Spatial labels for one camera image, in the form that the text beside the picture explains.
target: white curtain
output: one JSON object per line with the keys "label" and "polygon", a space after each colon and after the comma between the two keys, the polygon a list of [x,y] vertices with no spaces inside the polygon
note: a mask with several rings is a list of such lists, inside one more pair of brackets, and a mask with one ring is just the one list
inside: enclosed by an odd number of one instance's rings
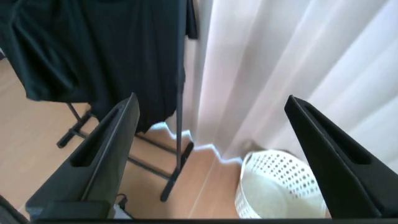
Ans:
{"label": "white curtain", "polygon": [[305,159],[284,113],[294,95],[398,171],[397,0],[196,4],[183,112],[196,146],[230,159],[254,142]]}

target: wooden floor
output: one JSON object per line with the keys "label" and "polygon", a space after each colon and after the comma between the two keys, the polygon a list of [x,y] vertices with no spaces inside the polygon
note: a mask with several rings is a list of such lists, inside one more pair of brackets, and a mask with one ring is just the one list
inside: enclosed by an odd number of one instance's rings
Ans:
{"label": "wooden floor", "polygon": [[[63,103],[27,100],[24,89],[7,60],[0,61],[0,194],[21,213],[24,204],[82,142],[74,137],[58,149],[56,142],[75,120]],[[79,113],[88,106],[75,104]],[[89,133],[97,125],[90,119]],[[175,141],[166,129],[146,136],[166,145]],[[184,145],[189,142],[183,139]],[[135,139],[130,154],[166,172],[175,157]],[[126,210],[136,218],[238,218],[234,195],[240,165],[221,164],[211,149],[193,151],[167,202],[160,194],[166,180],[130,163],[126,164],[119,191],[128,197]]]}

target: hanging clothing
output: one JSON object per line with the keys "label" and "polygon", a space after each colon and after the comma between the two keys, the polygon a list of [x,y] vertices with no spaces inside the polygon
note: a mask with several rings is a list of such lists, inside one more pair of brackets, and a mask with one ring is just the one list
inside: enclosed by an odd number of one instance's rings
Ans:
{"label": "hanging clothing", "polygon": [[101,120],[134,92],[138,131],[174,113],[178,49],[185,34],[197,38],[192,0],[7,0],[0,8],[0,47],[31,100],[88,102]]}

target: white object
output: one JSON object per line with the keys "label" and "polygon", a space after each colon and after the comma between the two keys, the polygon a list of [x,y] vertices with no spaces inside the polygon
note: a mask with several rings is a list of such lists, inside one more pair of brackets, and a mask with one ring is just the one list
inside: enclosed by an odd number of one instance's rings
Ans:
{"label": "white object", "polygon": [[241,218],[324,218],[326,210],[311,168],[276,150],[246,155],[235,207]]}

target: perforated basket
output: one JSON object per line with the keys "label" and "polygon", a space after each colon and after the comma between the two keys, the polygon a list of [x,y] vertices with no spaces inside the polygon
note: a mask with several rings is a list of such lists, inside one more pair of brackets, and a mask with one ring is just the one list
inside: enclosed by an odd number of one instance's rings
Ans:
{"label": "perforated basket", "polygon": [[311,168],[276,150],[246,155],[235,206],[241,218],[324,218],[326,210]]}

